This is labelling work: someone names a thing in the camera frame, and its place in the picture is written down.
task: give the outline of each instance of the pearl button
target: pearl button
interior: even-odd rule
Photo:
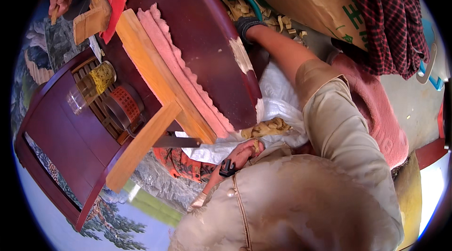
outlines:
[[[234,190],[234,188],[229,188],[229,189],[227,190],[227,196],[228,196],[228,197],[234,197],[234,195],[235,195],[235,190]]]

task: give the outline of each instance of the black glove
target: black glove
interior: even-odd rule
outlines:
[[[246,39],[246,31],[248,31],[248,28],[255,26],[255,25],[264,25],[267,26],[265,24],[265,22],[258,20],[255,17],[239,17],[239,19],[234,22],[235,28],[237,29],[237,32],[240,35],[240,39],[242,39],[242,42],[244,44],[249,44],[252,45],[253,43],[250,42],[248,39]]]

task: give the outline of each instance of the black watch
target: black watch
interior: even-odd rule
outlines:
[[[230,177],[231,175],[234,175],[237,171],[234,169],[235,165],[230,163],[230,159],[223,160],[222,164],[220,165],[220,171],[218,172],[219,175],[223,177]]]

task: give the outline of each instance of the glass cup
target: glass cup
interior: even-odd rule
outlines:
[[[104,61],[69,90],[67,103],[75,114],[80,114],[115,81],[113,66]]]

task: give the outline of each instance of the plaid shirt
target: plaid shirt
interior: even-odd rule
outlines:
[[[357,0],[367,31],[368,55],[345,42],[335,45],[373,75],[409,79],[429,61],[419,0]]]

